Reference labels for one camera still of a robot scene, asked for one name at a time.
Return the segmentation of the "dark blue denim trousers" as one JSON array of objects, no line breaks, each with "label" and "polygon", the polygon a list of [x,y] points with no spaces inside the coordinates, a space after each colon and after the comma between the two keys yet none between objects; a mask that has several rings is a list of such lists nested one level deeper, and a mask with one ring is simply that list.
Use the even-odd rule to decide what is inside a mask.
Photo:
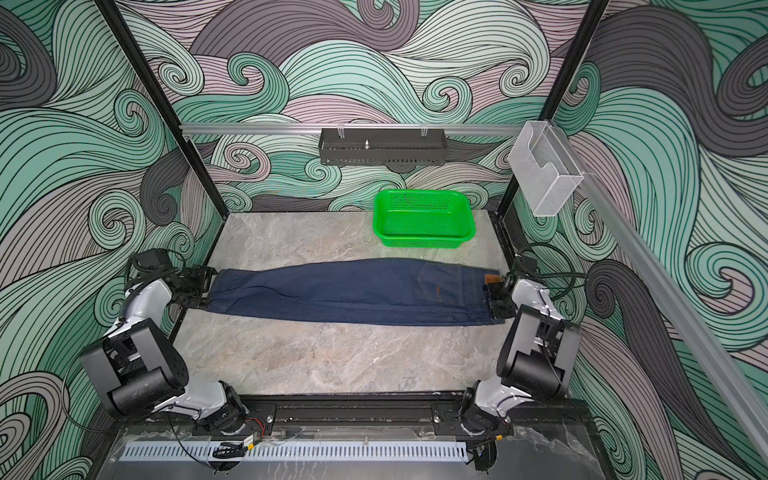
[{"label": "dark blue denim trousers", "polygon": [[301,322],[485,326],[495,322],[486,287],[501,278],[497,270],[408,258],[226,269],[216,277],[206,309]]}]

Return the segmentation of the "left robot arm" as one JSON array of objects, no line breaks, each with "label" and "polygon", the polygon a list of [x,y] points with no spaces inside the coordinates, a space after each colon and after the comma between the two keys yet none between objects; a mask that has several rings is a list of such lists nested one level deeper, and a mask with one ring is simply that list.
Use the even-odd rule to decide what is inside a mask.
[{"label": "left robot arm", "polygon": [[205,305],[217,272],[174,261],[155,248],[128,257],[122,272],[124,301],[107,332],[79,356],[106,412],[117,421],[143,420],[160,412],[184,415],[206,432],[235,435],[249,411],[224,381],[192,377],[162,318],[171,304]]}]

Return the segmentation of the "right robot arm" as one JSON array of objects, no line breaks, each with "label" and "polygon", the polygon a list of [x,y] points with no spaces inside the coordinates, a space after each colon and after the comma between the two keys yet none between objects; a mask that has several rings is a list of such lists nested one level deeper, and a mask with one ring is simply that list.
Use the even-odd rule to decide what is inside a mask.
[{"label": "right robot arm", "polygon": [[509,320],[493,377],[468,388],[459,407],[462,429],[470,436],[494,435],[527,403],[545,404],[567,397],[582,338],[581,328],[561,314],[555,302],[586,275],[571,262],[560,272],[541,272],[533,257],[544,243],[522,248],[510,272],[485,287],[492,317]]}]

